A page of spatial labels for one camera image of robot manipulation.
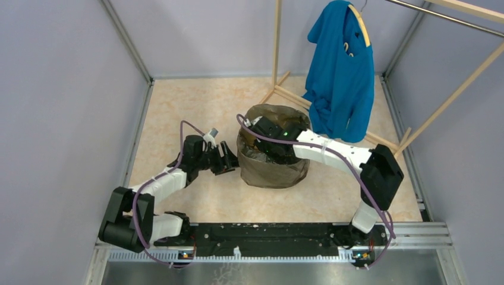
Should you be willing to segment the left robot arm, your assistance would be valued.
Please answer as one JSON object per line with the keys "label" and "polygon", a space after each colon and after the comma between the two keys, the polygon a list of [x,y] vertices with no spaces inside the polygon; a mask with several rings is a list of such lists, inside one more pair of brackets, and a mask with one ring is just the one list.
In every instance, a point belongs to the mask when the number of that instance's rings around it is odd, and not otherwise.
{"label": "left robot arm", "polygon": [[155,206],[198,178],[201,171],[214,175],[238,168],[238,157],[225,141],[214,144],[210,136],[188,135],[177,158],[158,175],[132,188],[115,188],[100,225],[100,241],[140,253],[150,245],[183,246],[191,236],[184,213],[155,214]]}

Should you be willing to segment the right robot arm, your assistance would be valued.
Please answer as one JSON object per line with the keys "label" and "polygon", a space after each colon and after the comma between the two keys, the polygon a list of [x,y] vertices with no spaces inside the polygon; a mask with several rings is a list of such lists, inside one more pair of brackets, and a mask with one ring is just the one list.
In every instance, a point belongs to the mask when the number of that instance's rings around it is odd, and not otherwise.
{"label": "right robot arm", "polygon": [[281,128],[264,116],[249,120],[237,115],[237,120],[254,137],[254,146],[274,162],[310,160],[346,171],[356,179],[361,201],[348,229],[353,243],[363,245],[370,240],[378,220],[384,222],[390,238],[396,238],[388,209],[404,173],[389,147],[357,147],[323,137],[298,123]]}

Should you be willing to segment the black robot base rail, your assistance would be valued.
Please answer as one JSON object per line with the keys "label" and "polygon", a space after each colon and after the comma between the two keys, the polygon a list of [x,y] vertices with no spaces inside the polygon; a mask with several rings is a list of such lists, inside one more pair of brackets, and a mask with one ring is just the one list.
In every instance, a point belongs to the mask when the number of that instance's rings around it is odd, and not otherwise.
{"label": "black robot base rail", "polygon": [[155,246],[187,246],[197,257],[332,257],[344,249],[386,245],[386,230],[375,225],[362,233],[346,223],[199,223],[182,228]]}

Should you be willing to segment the dark translucent trash bag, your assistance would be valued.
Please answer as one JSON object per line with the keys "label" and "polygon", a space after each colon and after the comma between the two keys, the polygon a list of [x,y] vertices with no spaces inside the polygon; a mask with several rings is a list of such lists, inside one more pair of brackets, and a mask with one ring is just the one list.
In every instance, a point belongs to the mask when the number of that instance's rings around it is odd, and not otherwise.
{"label": "dark translucent trash bag", "polygon": [[[257,104],[245,118],[263,118],[253,132],[275,140],[295,141],[301,132],[310,129],[308,116],[289,106]],[[292,145],[263,141],[241,128],[237,136],[238,162],[241,179],[259,188],[289,188],[303,180],[310,161],[299,159]]]}

